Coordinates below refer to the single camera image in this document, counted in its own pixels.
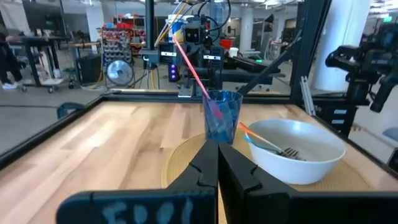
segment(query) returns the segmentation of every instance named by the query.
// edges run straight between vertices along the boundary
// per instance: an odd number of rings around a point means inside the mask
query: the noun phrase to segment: wooden table
[[[293,105],[244,105],[240,120],[297,119],[321,126]],[[0,171],[0,223],[55,223],[59,204],[82,190],[155,189],[169,154],[203,133],[199,104],[102,102]],[[345,161],[375,190],[398,181],[346,144]]]

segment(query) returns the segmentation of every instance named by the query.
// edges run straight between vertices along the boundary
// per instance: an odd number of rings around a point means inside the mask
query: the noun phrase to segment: standing fan
[[[114,60],[106,67],[106,77],[117,86],[128,86],[134,77],[131,64],[125,60]]]

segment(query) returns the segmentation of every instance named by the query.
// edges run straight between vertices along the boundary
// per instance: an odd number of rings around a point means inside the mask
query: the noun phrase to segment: round placemat
[[[233,147],[248,159],[252,159],[249,144],[243,139],[244,131],[237,129]],[[205,135],[201,134],[186,140],[170,155],[162,172],[162,186],[167,187],[184,170],[205,143]],[[361,175],[344,160],[337,165],[322,180],[310,185],[290,185],[299,191],[364,191],[370,186]],[[218,191],[218,218],[219,223],[226,223],[223,200]]]

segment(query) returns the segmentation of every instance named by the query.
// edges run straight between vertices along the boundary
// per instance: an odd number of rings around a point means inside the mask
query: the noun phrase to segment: white bowl
[[[344,144],[325,129],[289,119],[268,119],[249,126],[258,135],[279,146],[292,147],[306,161],[288,159],[249,144],[254,162],[287,184],[312,184],[321,180],[346,153]],[[247,135],[256,145],[272,146]]]

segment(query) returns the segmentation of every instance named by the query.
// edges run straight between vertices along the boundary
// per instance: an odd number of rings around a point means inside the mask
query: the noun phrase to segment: green light
[[[391,22],[392,16],[387,16],[386,18],[383,19],[383,22]]]

